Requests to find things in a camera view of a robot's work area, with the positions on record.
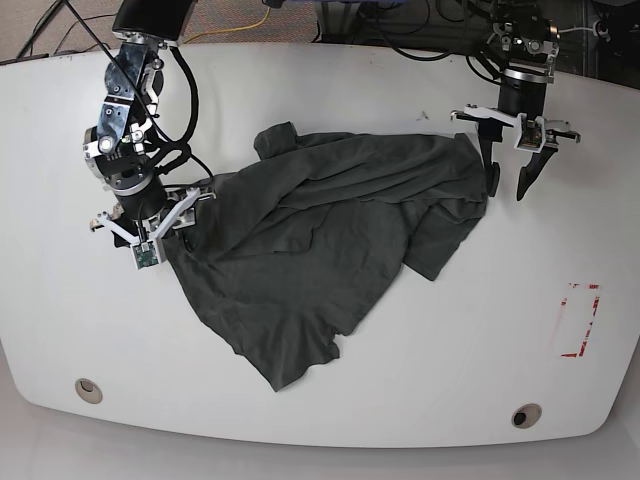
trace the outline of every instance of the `white table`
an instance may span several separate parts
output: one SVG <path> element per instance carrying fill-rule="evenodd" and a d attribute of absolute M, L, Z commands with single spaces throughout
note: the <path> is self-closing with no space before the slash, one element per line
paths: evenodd
<path fill-rule="evenodd" d="M 256 161 L 255 135 L 279 122 L 300 134 L 473 132 L 449 123 L 450 111 L 497 102 L 461 58 L 424 65 L 385 49 L 275 44 L 184 55 L 201 94 L 192 146 L 216 172 Z M 569 437 L 607 418 L 640 334 L 639 92 L 558 74 L 546 114 L 570 120 L 583 142 L 564 142 L 517 203 L 528 158 L 507 132 L 498 196 L 440 278 L 405 268 L 337 338 L 342 358 L 276 394 L 198 321 L 168 264 L 137 272 L 110 234 L 89 232 L 115 203 L 81 154 L 106 66 L 96 53 L 0 69 L 0 338 L 28 401 L 195 435 L 356 447 Z M 188 89 L 170 59 L 160 113 L 178 136 Z M 171 180 L 200 175 L 189 165 Z M 584 355 L 563 357 L 579 351 L 595 294 Z M 102 403 L 77 396 L 82 377 Z M 542 418 L 514 428 L 528 403 Z"/>

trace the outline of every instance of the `black cylinder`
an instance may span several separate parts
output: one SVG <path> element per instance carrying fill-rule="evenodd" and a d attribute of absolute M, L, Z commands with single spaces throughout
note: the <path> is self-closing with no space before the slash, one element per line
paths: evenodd
<path fill-rule="evenodd" d="M 539 72 L 527 68 L 509 67 L 522 73 L 540 76 Z M 498 110 L 508 115 L 517 116 L 526 113 L 531 119 L 542 116 L 544 100 L 547 94 L 546 83 L 535 83 L 526 80 L 502 76 Z"/>
<path fill-rule="evenodd" d="M 138 220 L 138 213 L 141 219 L 151 218 L 162 210 L 167 201 L 167 191 L 162 186 L 162 182 L 154 176 L 151 183 L 140 192 L 127 197 L 116 195 L 118 202 L 124 209 L 124 214 L 131 220 Z"/>

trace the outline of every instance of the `gray carpet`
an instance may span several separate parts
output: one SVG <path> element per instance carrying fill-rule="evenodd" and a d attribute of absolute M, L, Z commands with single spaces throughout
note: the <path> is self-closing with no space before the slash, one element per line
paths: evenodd
<path fill-rule="evenodd" d="M 0 60 L 14 58 L 29 37 L 33 27 L 53 0 L 0 0 Z M 74 0 L 73 5 L 83 17 L 112 14 L 118 11 L 121 0 Z M 259 21 L 266 7 L 260 0 L 199 0 L 196 4 L 186 36 L 203 31 L 232 28 Z M 74 18 L 62 10 L 40 36 L 34 54 L 52 53 Z M 112 18 L 89 22 L 98 37 L 111 47 L 118 42 L 111 33 Z M 310 42 L 316 34 L 313 5 L 307 2 L 285 2 L 280 10 L 272 10 L 264 25 L 244 32 L 212 35 L 199 42 Z M 93 41 L 76 26 L 61 50 L 84 50 Z"/>

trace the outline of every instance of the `yellow cable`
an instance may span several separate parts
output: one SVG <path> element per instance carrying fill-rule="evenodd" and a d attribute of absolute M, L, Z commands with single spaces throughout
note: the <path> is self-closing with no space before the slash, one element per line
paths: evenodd
<path fill-rule="evenodd" d="M 269 18 L 269 14 L 270 13 L 271 13 L 271 7 L 267 7 L 267 13 L 264 15 L 264 18 L 262 20 L 260 20 L 258 23 L 254 23 L 253 25 L 247 25 L 246 27 L 225 28 L 223 30 L 212 30 L 210 32 L 199 33 L 197 35 L 194 35 L 193 37 L 191 37 L 190 39 L 188 39 L 184 43 L 185 44 L 191 43 L 191 42 L 194 42 L 195 40 L 197 40 L 199 38 L 206 37 L 208 35 L 217 35 L 219 33 L 231 33 L 231 32 L 241 32 L 243 30 L 251 30 L 252 28 L 259 27 L 264 22 L 266 22 L 267 19 Z"/>

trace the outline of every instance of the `wrinkled fabric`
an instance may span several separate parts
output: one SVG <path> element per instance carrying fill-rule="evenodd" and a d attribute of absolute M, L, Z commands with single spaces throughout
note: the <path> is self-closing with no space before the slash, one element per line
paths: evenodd
<path fill-rule="evenodd" d="M 334 336 L 403 262 L 435 280 L 487 193 L 465 135 L 298 136 L 286 123 L 254 146 L 261 161 L 216 178 L 217 199 L 166 251 L 200 320 L 278 391 L 339 357 Z"/>

